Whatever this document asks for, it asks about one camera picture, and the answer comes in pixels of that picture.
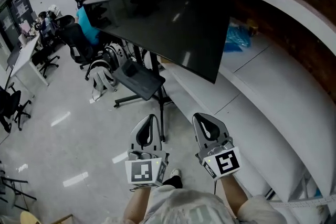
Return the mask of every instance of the person in blue shirt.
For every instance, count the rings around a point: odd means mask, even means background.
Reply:
[[[78,23],[83,30],[84,35],[92,46],[96,46],[99,43],[100,31],[93,28],[90,24],[88,15],[85,12],[84,7],[81,7],[76,13],[75,23]]]

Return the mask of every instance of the large black screen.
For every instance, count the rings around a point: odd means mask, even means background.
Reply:
[[[84,7],[93,27],[216,81],[230,0],[109,0]]]

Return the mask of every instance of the concrete floor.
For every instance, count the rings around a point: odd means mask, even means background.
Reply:
[[[92,82],[85,81],[69,48],[63,46],[56,54],[61,57],[59,68],[49,69],[48,87],[29,67],[19,75],[36,95],[27,109],[32,117],[21,132],[13,124],[0,144],[0,160],[6,176],[29,181],[23,190],[37,201],[26,200],[43,223],[70,213],[75,223],[103,223],[107,217],[119,222],[132,186],[127,184],[124,161],[112,159],[128,149],[129,134],[141,119],[150,113],[160,116],[159,106],[154,100],[134,101],[115,109],[114,99],[132,94],[122,85],[90,103]],[[21,103],[27,98],[23,90]],[[180,168],[186,188],[213,192],[212,178],[195,157],[198,144],[192,126],[174,104],[165,106],[165,131],[163,148],[170,153],[166,177]],[[23,205],[21,197],[18,204]],[[4,212],[5,208],[0,201],[0,214],[20,214],[19,209]]]

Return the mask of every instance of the shoe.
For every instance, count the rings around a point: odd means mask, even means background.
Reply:
[[[181,170],[180,169],[173,169],[172,172],[170,173],[169,178],[172,178],[173,176],[181,177]]]

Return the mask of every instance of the yellow round object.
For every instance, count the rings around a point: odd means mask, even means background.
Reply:
[[[23,211],[20,215],[21,224],[41,224],[41,222],[31,213]]]

